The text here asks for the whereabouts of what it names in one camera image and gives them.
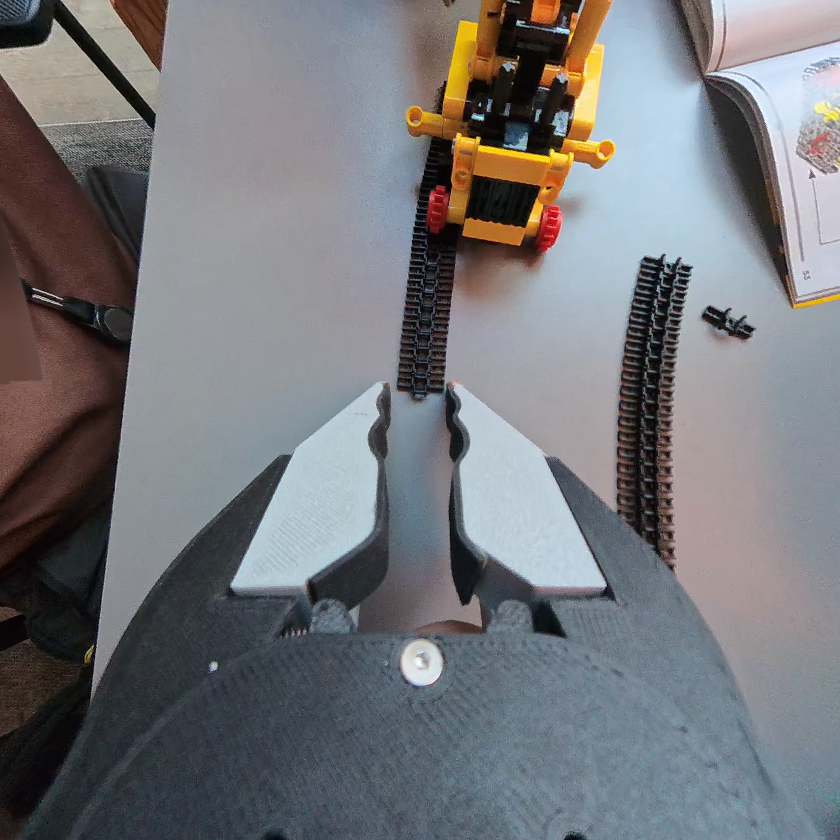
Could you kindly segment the black lego track strip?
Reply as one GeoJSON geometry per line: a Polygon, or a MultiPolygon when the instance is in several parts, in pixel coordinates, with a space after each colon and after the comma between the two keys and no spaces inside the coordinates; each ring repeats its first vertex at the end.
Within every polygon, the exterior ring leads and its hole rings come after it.
{"type": "Polygon", "coordinates": [[[449,140],[430,140],[419,186],[409,259],[397,389],[420,401],[445,389],[448,321],[455,281],[459,226],[427,229],[427,205],[437,186],[451,188],[449,140]]]}
{"type": "Polygon", "coordinates": [[[673,410],[679,330],[692,268],[644,257],[626,326],[619,385],[616,509],[676,566],[673,410]]]}

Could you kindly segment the person's brown trouser leg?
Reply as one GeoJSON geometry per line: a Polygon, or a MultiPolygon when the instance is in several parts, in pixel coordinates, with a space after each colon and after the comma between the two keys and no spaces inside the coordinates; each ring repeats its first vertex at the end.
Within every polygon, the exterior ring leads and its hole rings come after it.
{"type": "MultiPolygon", "coordinates": [[[[2,261],[60,296],[133,308],[137,265],[1,82],[2,261]]],[[[2,385],[1,564],[31,561],[112,494],[128,351],[30,306],[42,378],[2,385]]]]}

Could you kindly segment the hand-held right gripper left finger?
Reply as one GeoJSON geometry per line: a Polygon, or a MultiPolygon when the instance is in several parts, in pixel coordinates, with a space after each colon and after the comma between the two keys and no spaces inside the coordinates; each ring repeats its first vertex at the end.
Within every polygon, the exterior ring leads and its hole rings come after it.
{"type": "Polygon", "coordinates": [[[289,597],[306,612],[351,613],[388,565],[385,479],[391,387],[374,383],[296,447],[231,582],[247,597],[289,597]]]}

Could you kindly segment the wooden panel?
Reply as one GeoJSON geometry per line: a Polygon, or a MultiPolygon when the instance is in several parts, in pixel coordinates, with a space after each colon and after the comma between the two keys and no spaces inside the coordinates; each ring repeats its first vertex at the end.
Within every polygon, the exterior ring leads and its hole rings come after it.
{"type": "Polygon", "coordinates": [[[111,1],[110,4],[154,67],[160,70],[169,2],[111,1]]]}

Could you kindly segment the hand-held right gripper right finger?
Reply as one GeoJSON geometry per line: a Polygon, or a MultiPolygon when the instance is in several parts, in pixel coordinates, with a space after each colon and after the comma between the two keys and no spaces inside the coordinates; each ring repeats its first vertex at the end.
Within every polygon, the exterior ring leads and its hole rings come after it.
{"type": "Polygon", "coordinates": [[[603,598],[606,579],[547,456],[462,384],[446,392],[453,475],[451,571],[488,627],[501,603],[536,613],[558,599],[603,598]]]}

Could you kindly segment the black mesh chair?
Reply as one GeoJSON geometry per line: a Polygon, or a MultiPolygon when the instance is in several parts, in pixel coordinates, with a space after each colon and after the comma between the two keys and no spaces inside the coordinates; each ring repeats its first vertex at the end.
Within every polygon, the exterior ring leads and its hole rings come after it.
{"type": "Polygon", "coordinates": [[[2,1],[1,49],[31,47],[45,43],[55,21],[153,130],[155,113],[149,103],[143,99],[63,2],[2,1]]]}

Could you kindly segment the yellow lego vehicle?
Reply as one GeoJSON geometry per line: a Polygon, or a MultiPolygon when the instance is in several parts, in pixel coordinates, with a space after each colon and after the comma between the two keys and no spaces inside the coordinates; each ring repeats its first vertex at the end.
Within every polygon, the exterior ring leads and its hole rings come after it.
{"type": "Polygon", "coordinates": [[[612,159],[592,140],[610,1],[484,1],[461,20],[435,112],[406,127],[430,137],[418,223],[538,252],[560,235],[559,195],[574,163],[612,159]]]}

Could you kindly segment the lego instruction booklet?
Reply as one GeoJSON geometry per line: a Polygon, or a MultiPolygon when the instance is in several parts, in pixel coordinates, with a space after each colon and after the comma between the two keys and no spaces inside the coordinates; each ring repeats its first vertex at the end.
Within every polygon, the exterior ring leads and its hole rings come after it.
{"type": "Polygon", "coordinates": [[[682,1],[755,139],[795,308],[839,297],[839,2],[682,1]]]}

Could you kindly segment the small black lego track link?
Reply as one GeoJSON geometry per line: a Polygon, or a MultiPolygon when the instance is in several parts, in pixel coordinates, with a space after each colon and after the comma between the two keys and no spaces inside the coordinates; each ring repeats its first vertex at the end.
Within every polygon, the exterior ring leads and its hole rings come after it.
{"type": "Polygon", "coordinates": [[[748,322],[748,317],[746,315],[733,317],[731,308],[720,309],[707,306],[701,313],[701,319],[714,329],[738,340],[749,340],[755,332],[755,327],[748,322]]]}

